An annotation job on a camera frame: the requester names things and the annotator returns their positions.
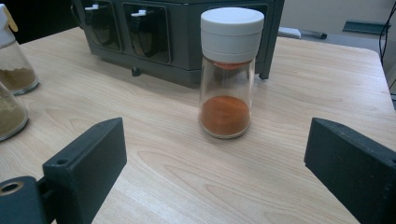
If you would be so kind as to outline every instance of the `wooden table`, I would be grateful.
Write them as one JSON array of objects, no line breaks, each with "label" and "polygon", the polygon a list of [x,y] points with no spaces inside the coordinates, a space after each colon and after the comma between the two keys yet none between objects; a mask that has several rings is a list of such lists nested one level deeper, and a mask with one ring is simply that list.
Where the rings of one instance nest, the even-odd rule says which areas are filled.
[{"label": "wooden table", "polygon": [[91,55],[76,28],[21,45],[40,79],[17,99],[30,121],[0,143],[0,182],[39,179],[41,164],[93,124],[123,118],[128,163],[94,223],[356,223],[304,166],[313,117],[396,149],[396,112],[378,55],[279,38],[268,80],[255,80],[243,136],[198,124],[199,90]]}]

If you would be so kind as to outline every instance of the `white cap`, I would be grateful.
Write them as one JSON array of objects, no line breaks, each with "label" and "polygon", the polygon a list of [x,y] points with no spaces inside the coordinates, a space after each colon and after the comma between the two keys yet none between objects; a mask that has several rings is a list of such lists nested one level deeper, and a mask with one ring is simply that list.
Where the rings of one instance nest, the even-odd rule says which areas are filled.
[{"label": "white cap", "polygon": [[202,52],[221,63],[244,63],[257,55],[264,15],[241,7],[211,9],[201,15]]},{"label": "white cap", "polygon": [[18,31],[17,24],[12,20],[11,14],[4,4],[0,4],[0,49],[7,47],[15,42],[15,36],[9,30]]}]

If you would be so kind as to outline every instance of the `brown powder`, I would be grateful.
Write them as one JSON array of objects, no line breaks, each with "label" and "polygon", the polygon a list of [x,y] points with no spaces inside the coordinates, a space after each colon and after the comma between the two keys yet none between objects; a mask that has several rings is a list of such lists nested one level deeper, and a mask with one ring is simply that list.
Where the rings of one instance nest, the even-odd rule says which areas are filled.
[{"label": "brown powder", "polygon": [[215,96],[202,105],[200,121],[213,134],[233,135],[246,129],[250,114],[244,101],[232,96]]},{"label": "brown powder", "polygon": [[18,130],[26,120],[24,107],[0,84],[0,140]]},{"label": "brown powder", "polygon": [[27,68],[18,68],[14,70],[0,69],[0,82],[9,91],[19,91],[29,89],[35,82],[35,72]]}]

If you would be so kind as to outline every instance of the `wall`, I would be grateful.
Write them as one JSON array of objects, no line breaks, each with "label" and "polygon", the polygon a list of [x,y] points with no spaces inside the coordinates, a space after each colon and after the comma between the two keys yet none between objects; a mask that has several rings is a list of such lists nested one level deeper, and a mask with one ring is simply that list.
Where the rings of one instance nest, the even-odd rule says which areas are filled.
[{"label": "wall", "polygon": [[[283,27],[335,35],[343,32],[347,20],[386,22],[395,0],[285,0]],[[389,39],[396,41],[396,15],[390,21]]]}]

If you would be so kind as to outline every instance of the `spice jar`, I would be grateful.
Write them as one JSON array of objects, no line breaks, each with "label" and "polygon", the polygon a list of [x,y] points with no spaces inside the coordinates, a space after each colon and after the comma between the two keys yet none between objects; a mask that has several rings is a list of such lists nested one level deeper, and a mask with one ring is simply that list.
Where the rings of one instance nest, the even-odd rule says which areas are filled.
[{"label": "spice jar", "polygon": [[6,6],[0,4],[0,82],[14,95],[24,94],[37,86],[38,78],[8,26],[18,31]]},{"label": "spice jar", "polygon": [[240,7],[211,9],[201,15],[199,121],[214,137],[239,136],[250,124],[263,20],[259,11]]},{"label": "spice jar", "polygon": [[28,120],[26,109],[0,83],[0,141],[19,132]]}]

